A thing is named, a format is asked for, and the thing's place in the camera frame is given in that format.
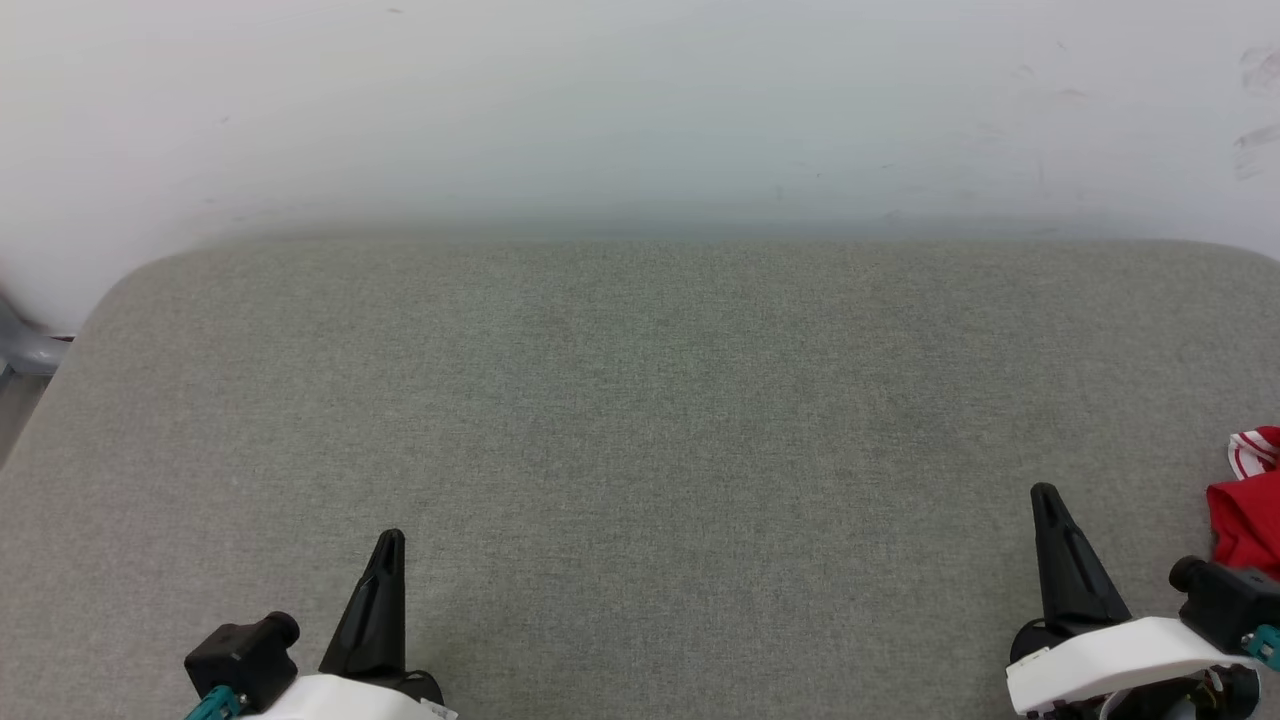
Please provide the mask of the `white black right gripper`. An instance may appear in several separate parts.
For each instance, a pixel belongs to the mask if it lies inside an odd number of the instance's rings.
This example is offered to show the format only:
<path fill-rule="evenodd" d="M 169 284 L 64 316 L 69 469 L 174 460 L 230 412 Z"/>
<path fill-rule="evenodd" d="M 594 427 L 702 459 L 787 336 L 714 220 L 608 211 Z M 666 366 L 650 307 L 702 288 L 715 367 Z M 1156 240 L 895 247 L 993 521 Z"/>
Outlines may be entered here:
<path fill-rule="evenodd" d="M 1130 619 L 1056 486 L 1030 488 L 1043 619 Z M 1142 618 L 1037 650 L 1006 669 L 1025 720 L 1252 720 L 1263 628 L 1215 644 L 1180 619 Z"/>

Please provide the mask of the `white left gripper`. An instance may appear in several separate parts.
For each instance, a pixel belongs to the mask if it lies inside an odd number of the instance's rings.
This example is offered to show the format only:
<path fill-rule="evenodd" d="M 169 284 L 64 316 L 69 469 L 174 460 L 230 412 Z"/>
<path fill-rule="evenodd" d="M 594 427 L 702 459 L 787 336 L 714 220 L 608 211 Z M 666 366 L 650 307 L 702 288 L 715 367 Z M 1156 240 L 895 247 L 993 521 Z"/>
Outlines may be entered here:
<path fill-rule="evenodd" d="M 384 530 L 361 574 L 317 674 L 296 678 L 244 720 L 460 720 L 435 679 L 404 670 L 406 538 Z"/>

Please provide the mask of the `grey plastic chair part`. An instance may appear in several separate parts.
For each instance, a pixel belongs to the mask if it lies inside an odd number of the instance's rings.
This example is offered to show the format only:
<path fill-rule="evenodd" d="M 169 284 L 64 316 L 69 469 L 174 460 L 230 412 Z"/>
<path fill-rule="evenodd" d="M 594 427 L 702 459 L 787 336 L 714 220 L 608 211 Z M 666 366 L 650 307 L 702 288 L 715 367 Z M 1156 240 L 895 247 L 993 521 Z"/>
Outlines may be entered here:
<path fill-rule="evenodd" d="M 0 391 L 18 377 L 51 378 L 73 342 L 73 336 L 49 336 L 29 325 L 0 290 Z"/>

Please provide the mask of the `red Bulls jersey white sleeves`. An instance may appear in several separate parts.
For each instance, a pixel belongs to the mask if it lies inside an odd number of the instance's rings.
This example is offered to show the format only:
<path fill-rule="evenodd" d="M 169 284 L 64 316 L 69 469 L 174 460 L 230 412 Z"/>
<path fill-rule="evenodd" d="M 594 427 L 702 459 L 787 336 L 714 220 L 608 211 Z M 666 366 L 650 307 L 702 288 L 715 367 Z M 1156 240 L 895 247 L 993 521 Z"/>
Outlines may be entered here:
<path fill-rule="evenodd" d="M 1212 560 L 1280 583 L 1280 427 L 1230 436 L 1226 457 L 1234 478 L 1206 489 Z"/>

